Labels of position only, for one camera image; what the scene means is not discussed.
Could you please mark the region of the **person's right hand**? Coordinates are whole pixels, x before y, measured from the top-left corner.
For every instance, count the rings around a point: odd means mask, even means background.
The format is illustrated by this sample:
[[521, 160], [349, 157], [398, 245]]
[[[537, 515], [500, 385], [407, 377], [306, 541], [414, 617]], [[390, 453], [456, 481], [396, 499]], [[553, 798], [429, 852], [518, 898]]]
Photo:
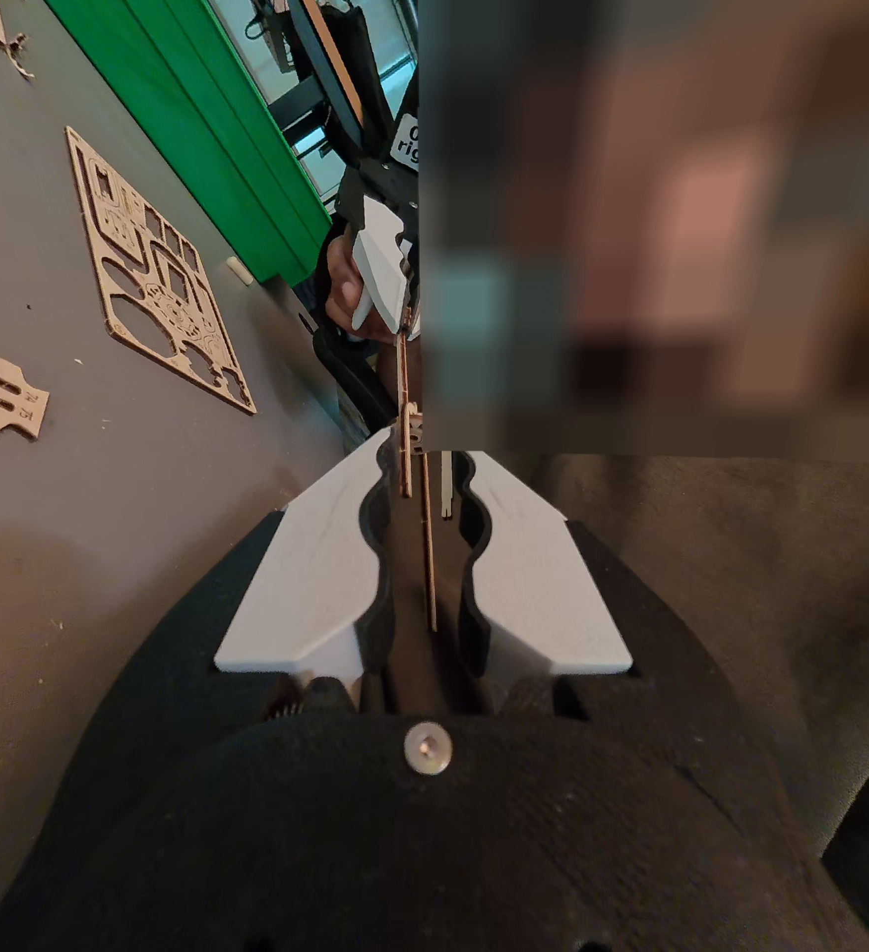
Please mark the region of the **person's right hand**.
[[384, 323], [376, 307], [355, 326], [357, 306], [361, 300], [364, 283], [354, 258], [354, 233], [346, 228], [342, 235], [327, 246], [326, 265], [330, 277], [330, 290], [325, 303], [327, 316], [351, 339], [370, 340], [382, 346], [393, 346], [394, 335]]

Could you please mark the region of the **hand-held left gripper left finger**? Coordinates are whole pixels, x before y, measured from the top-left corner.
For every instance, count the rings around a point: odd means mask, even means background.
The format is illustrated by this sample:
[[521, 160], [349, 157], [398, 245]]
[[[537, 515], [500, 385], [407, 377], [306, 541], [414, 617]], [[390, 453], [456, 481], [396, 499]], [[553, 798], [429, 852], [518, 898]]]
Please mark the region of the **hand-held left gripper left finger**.
[[391, 434], [370, 437], [282, 510], [215, 653], [219, 671], [361, 678], [356, 623], [375, 599], [380, 560], [359, 510], [382, 478], [377, 456]]

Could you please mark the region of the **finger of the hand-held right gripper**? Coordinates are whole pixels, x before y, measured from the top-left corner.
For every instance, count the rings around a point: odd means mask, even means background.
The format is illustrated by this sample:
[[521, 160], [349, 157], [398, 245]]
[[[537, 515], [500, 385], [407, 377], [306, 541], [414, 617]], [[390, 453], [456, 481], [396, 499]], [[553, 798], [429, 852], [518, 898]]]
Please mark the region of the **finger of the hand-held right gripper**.
[[357, 230], [353, 257], [362, 291], [353, 315], [353, 330], [362, 327], [372, 308], [393, 334], [415, 335], [415, 310], [410, 303], [404, 222], [380, 201], [363, 198], [364, 224]]

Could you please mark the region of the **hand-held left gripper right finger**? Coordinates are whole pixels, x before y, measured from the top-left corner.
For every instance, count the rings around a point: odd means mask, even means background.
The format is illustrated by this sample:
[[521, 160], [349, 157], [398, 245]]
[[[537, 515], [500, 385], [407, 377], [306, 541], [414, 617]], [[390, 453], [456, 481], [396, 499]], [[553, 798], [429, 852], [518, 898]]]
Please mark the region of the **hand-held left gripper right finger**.
[[458, 638], [480, 679], [612, 675], [632, 659], [566, 517], [480, 450], [458, 453]]

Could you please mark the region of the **wooden dome frame assembly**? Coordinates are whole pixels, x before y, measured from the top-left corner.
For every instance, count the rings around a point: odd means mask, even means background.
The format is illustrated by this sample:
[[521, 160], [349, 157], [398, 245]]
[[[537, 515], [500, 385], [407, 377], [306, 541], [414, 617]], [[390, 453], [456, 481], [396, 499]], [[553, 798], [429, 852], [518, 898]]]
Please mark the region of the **wooden dome frame assembly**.
[[[433, 511], [432, 511], [432, 492], [431, 475], [428, 454], [425, 453], [421, 445], [423, 416], [418, 410], [417, 405], [412, 402], [411, 417], [411, 446], [412, 446], [412, 476], [413, 476], [413, 495], [414, 497], [414, 459], [419, 460], [420, 465], [420, 502], [419, 512], [421, 520], [422, 537], [422, 557], [424, 565], [424, 589], [426, 599], [426, 624], [430, 633], [438, 631], [437, 620], [437, 598], [436, 598], [436, 572], [435, 572], [435, 553], [434, 553], [434, 534], [433, 534]], [[397, 473], [399, 483], [399, 463], [397, 452]]]

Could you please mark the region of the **pale wooden parts sheet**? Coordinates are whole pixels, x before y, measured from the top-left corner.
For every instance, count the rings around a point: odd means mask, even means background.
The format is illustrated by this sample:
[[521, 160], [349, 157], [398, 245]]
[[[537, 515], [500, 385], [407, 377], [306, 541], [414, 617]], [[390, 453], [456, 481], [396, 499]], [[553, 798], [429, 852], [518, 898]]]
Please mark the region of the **pale wooden parts sheet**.
[[65, 137], [108, 334], [256, 414], [195, 247], [74, 129]]

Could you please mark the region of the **green plastic panel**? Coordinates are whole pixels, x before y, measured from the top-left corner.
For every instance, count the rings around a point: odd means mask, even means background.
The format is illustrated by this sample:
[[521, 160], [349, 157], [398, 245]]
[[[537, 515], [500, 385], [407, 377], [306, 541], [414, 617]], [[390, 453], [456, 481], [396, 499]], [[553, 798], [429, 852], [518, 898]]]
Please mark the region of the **green plastic panel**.
[[210, 3], [47, 5], [252, 276], [307, 279], [329, 213]]

